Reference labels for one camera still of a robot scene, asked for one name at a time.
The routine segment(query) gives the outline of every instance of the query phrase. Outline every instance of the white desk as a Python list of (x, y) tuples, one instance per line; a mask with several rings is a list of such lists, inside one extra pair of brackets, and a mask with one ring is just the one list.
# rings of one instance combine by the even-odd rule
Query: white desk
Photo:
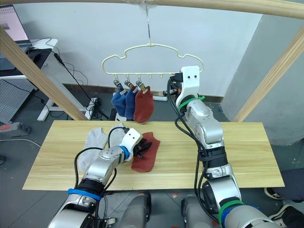
[[(49, 39), (42, 39), (37, 42), (33, 43), (33, 47), (38, 48), (38, 49), (46, 49), (46, 48), (51, 48), (52, 50), (54, 49), (53, 46), (56, 46), (58, 40), (57, 39), (51, 39), (48, 44), (46, 42)], [(48, 60), (50, 58), (55, 58), (53, 55), (49, 55), (42, 66), (41, 70), (43, 71), (44, 66), (47, 66)], [(82, 104), (66, 89), (66, 87), (59, 82), (53, 74), (46, 74), (47, 77), (55, 84), (55, 86), (82, 112), (85, 112), (85, 115), (88, 119), (90, 119), (90, 115), (88, 111), (86, 110), (86, 107), (83, 107)], [(15, 75), (15, 76), (0, 76), (0, 79), (26, 79), (25, 75)], [(63, 111), (60, 107), (54, 107), (54, 102), (49, 99), (46, 103), (46, 106), (44, 106), (43, 110), (41, 111), (39, 117), (37, 118), (38, 121), (44, 121), (49, 113), (49, 111)]]

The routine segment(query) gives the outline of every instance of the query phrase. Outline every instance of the gray sock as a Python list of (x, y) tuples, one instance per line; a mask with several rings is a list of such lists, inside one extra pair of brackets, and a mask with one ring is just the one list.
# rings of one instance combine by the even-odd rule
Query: gray sock
[[(107, 135), (104, 134), (103, 129), (101, 127), (95, 128), (89, 131), (86, 136), (85, 148), (88, 147), (100, 147), (104, 148), (107, 143)], [(94, 160), (98, 158), (100, 150), (91, 149), (83, 152), (78, 157), (78, 168), (81, 172), (85, 173)]]

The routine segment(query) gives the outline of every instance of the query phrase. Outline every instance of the clothes hanger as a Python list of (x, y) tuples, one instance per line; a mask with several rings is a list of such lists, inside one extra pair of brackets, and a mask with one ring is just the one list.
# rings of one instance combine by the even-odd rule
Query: clothes hanger
[(192, 54), (180, 55), (178, 49), (176, 49), (176, 48), (174, 48), (174, 47), (171, 47), (171, 46), (168, 46), (168, 45), (164, 45), (164, 44), (154, 44), (154, 43), (151, 42), (150, 25), (149, 25), (149, 16), (148, 16), (148, 8), (147, 8), (146, 1), (144, 1), (144, 4), (145, 4), (146, 17), (147, 17), (147, 24), (148, 24), (149, 43), (148, 43), (148, 44), (144, 44), (144, 45), (138, 45), (138, 46), (134, 46), (134, 47), (127, 48), (126, 50), (124, 50), (124, 56), (122, 56), (122, 57), (120, 57), (119, 55), (111, 55), (111, 56), (106, 57), (106, 58), (102, 61), (102, 63), (101, 63), (101, 67), (102, 67), (104, 73), (105, 73), (105, 74), (108, 74), (108, 75), (114, 75), (114, 76), (115, 76), (115, 75), (125, 75), (125, 76), (127, 76), (127, 75), (138, 75), (138, 74), (140, 74), (140, 75), (148, 75), (149, 78), (152, 78), (152, 75), (159, 75), (160, 78), (162, 78), (163, 75), (173, 75), (173, 74), (176, 73), (176, 72), (160, 72), (160, 73), (156, 73), (156, 72), (155, 72), (155, 73), (152, 73), (152, 72), (149, 72), (149, 73), (138, 73), (138, 72), (133, 72), (133, 73), (132, 73), (132, 72), (129, 72), (129, 73), (110, 73), (110, 72), (107, 72), (107, 71), (105, 70), (104, 67), (105, 67), (105, 63), (106, 63), (107, 60), (109, 60), (109, 59), (111, 59), (111, 58), (114, 58), (114, 57), (117, 57), (117, 58), (119, 58), (119, 59), (125, 59), (125, 58), (127, 58), (127, 52), (128, 52), (128, 51), (130, 51), (130, 50), (132, 50), (132, 49), (136, 49), (136, 48), (143, 48), (143, 47), (163, 47), (163, 48), (168, 48), (168, 49), (174, 50), (174, 51), (176, 52), (177, 57), (179, 57), (179, 58), (185, 58), (185, 57), (187, 57), (187, 56), (192, 57), (192, 58), (195, 58), (195, 59), (197, 59), (197, 60), (201, 63), (201, 65), (202, 65), (202, 68), (201, 68), (201, 70), (200, 70), (200, 73), (201, 73), (201, 72), (204, 70), (204, 63), (203, 63), (203, 61), (202, 61), (199, 57), (197, 57), (197, 56), (195, 56), (195, 55), (192, 55)]

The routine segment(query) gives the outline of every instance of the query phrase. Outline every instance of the sock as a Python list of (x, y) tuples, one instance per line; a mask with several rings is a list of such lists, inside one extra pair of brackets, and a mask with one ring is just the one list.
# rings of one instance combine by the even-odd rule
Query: sock
[(161, 142), (153, 137), (153, 132), (144, 133), (142, 136), (147, 142), (152, 142), (152, 145), (142, 153), (143, 159), (133, 157), (131, 169), (137, 172), (149, 172), (154, 166), (157, 149)]
[(111, 103), (115, 106), (118, 114), (122, 117), (124, 117), (125, 113), (125, 98), (126, 95), (120, 94), (121, 91), (118, 91), (112, 98)]
[[(124, 125), (122, 123), (120, 123), (118, 125), (111, 127), (111, 129), (113, 129), (115, 127), (124, 127)], [(110, 136), (110, 147), (118, 146), (119, 144), (121, 144), (124, 136), (125, 136), (124, 130), (121, 128), (118, 128), (118, 129), (115, 129), (114, 131), (112, 131), (111, 136)]]
[(148, 91), (145, 94), (142, 90), (139, 91), (135, 98), (134, 120), (138, 123), (146, 122), (154, 110), (153, 94), (150, 92), (150, 86), (147, 89)]
[(138, 93), (138, 90), (134, 91), (130, 89), (126, 95), (125, 98), (125, 113), (124, 116), (127, 117), (128, 119), (133, 119), (134, 118), (134, 111), (135, 111), (135, 97), (136, 94)]
[[(95, 128), (89, 131), (86, 136), (85, 148), (88, 147), (100, 147), (104, 148), (107, 142), (108, 136), (103, 133), (103, 129), (101, 127)], [(81, 172), (86, 172), (90, 165), (98, 158), (100, 150), (92, 149), (83, 152), (78, 157), (78, 168)]]

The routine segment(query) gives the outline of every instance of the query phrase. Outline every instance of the white wall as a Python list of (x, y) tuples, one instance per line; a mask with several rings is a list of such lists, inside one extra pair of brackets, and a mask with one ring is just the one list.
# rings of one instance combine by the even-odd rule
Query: white wall
[[(114, 86), (113, 78), (100, 67), (112, 54), (122, 55), (128, 47), (148, 43), (145, 12), (136, 5), (117, 3), (33, 3), (17, 4), (16, 11), (31, 39), (58, 39), (64, 61), (73, 63), (89, 78), (89, 85)], [(173, 46), (205, 62), (199, 92), (224, 96), (261, 15), (181, 7), (156, 6), (149, 9), (153, 43)], [(182, 66), (197, 65), (179, 59), (174, 52), (158, 47), (130, 52), (125, 61), (108, 63), (110, 72), (178, 72)], [(56, 62), (49, 71), (63, 83), (73, 79)], [(142, 77), (154, 91), (164, 90), (168, 77)]]

